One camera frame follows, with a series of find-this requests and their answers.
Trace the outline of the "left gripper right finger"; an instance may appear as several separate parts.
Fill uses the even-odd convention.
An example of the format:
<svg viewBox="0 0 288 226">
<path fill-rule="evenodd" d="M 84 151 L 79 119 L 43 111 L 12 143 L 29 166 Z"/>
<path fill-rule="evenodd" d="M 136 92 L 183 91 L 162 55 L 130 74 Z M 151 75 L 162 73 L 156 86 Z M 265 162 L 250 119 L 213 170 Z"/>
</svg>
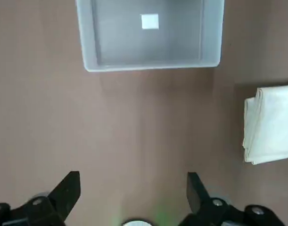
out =
<svg viewBox="0 0 288 226">
<path fill-rule="evenodd" d="M 211 197 L 195 172 L 187 174 L 187 200 L 191 213 L 181 226 L 279 226 L 280 219 L 269 208 L 248 205 L 238 210 L 225 200 Z"/>
</svg>

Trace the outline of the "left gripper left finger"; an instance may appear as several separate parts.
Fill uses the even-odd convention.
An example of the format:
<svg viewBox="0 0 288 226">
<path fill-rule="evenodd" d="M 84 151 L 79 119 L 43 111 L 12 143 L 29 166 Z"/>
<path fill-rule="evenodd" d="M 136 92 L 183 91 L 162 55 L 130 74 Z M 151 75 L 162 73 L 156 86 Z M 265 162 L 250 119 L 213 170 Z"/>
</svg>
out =
<svg viewBox="0 0 288 226">
<path fill-rule="evenodd" d="M 80 195 L 80 172 L 71 171 L 50 193 L 38 194 L 16 209 L 0 203 L 0 226 L 64 226 Z"/>
</svg>

